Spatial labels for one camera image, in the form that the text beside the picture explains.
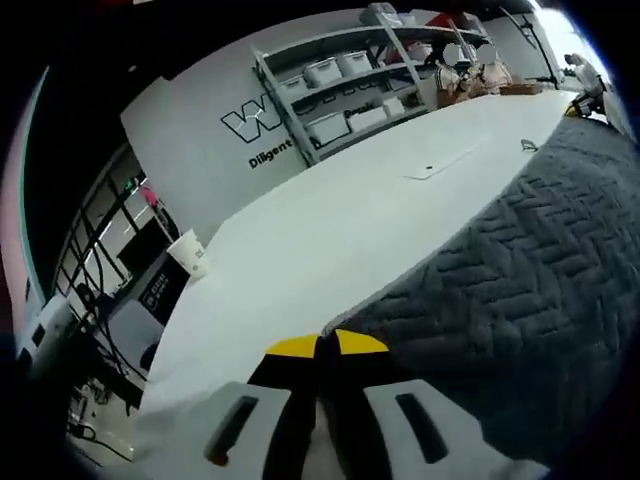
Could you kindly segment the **person's left hand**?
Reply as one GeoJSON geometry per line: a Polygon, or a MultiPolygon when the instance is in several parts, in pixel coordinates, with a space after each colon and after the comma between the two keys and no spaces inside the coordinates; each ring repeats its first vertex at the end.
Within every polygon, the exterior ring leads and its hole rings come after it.
{"type": "Polygon", "coordinates": [[[344,480],[337,452],[331,440],[328,418],[322,404],[315,404],[315,426],[303,469],[303,479],[344,480]]]}

